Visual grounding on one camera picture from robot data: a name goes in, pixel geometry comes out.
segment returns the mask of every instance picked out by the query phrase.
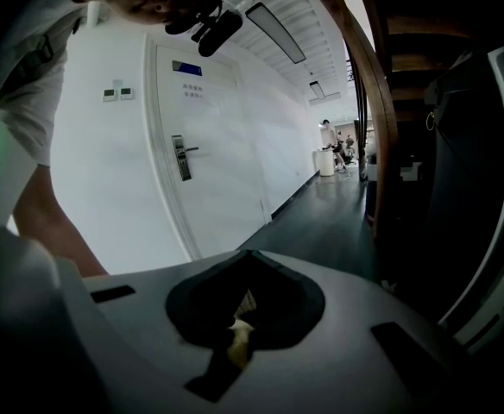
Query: dark floor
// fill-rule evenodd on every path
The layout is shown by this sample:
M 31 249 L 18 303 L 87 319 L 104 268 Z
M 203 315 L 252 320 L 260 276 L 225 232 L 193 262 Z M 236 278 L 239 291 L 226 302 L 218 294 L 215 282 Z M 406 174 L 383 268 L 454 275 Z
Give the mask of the dark floor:
M 267 250 L 379 282 L 365 183 L 357 167 L 316 177 L 269 225 L 241 248 Z

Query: gray t-shirt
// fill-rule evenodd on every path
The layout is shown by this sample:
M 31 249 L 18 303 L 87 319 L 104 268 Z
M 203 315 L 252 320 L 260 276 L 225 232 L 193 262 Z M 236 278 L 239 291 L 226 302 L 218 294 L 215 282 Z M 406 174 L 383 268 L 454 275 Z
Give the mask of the gray t-shirt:
M 0 43 L 0 81 L 16 68 L 17 48 L 25 40 L 44 35 L 58 20 L 83 6 L 72 0 L 31 0 Z M 54 114 L 62 92 L 66 59 L 64 52 L 43 77 L 4 94 L 0 100 L 0 120 L 35 162 L 43 166 L 50 166 Z

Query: ceiling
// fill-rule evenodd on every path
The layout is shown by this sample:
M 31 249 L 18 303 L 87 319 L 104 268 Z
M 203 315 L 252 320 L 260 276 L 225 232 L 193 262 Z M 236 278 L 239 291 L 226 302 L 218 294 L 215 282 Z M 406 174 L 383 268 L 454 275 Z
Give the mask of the ceiling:
M 234 6 L 243 2 L 226 1 Z M 325 95 L 340 92 L 331 43 L 310 0 L 254 0 L 254 3 L 259 2 L 264 3 L 279 19 L 304 52 L 306 60 L 295 65 L 273 40 L 246 17 L 243 27 L 231 40 L 273 67 L 306 94 L 308 99 L 316 98 L 309 87 L 312 81 L 321 84 Z M 340 41 L 340 47 L 343 47 L 342 37 Z

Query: white wall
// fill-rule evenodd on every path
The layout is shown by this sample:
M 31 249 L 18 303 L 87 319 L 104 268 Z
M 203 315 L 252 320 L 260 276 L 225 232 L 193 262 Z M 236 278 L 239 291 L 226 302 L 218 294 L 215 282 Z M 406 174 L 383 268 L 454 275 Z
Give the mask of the white wall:
M 60 204 L 110 273 L 188 261 L 155 182 L 142 108 L 143 27 L 112 20 L 82 28 L 68 45 L 65 86 L 52 151 Z M 162 28 L 147 28 L 163 35 Z M 276 210 L 314 173 L 317 125 L 304 97 L 273 69 L 234 44 L 224 54 L 241 66 L 245 115 Z M 122 79 L 135 99 L 103 103 L 102 89 Z
M 313 151 L 321 145 L 318 126 L 308 114 L 305 97 L 274 69 L 233 43 L 220 52 L 241 69 L 248 103 L 245 118 L 273 213 L 315 173 Z

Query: wooden handrail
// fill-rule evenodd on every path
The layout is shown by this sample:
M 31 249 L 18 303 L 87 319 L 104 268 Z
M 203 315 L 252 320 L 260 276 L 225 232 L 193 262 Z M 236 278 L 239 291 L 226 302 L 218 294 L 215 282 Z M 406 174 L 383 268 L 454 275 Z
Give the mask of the wooden handrail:
M 384 71 L 360 24 L 344 0 L 322 0 L 337 24 L 354 58 L 371 106 L 377 148 L 377 200 L 375 239 L 390 235 L 393 227 L 393 199 L 396 198 L 400 165 L 397 158 L 398 125 Z

